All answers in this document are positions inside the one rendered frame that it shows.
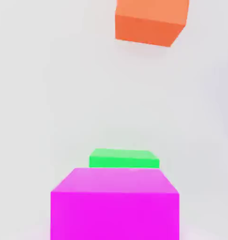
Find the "small green cube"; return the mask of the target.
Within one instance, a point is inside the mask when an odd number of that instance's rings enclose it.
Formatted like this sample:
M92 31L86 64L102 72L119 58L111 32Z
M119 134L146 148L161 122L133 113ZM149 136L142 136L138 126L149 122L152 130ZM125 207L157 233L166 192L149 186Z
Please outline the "small green cube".
M91 168L159 168L160 160L147 150L95 149L89 157Z

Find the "large orange box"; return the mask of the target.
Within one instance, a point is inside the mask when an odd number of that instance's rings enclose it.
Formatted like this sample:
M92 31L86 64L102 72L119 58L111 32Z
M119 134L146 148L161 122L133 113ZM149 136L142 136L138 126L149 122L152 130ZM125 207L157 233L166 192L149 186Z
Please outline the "large orange box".
M170 47L186 26L190 0L117 0L115 38Z

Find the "small magenta cube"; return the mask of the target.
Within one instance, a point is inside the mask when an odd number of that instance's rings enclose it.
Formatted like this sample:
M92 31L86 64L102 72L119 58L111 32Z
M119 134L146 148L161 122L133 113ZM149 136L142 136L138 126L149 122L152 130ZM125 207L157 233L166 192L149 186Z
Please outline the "small magenta cube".
M76 168L51 191L50 240L180 240L179 193L159 169Z

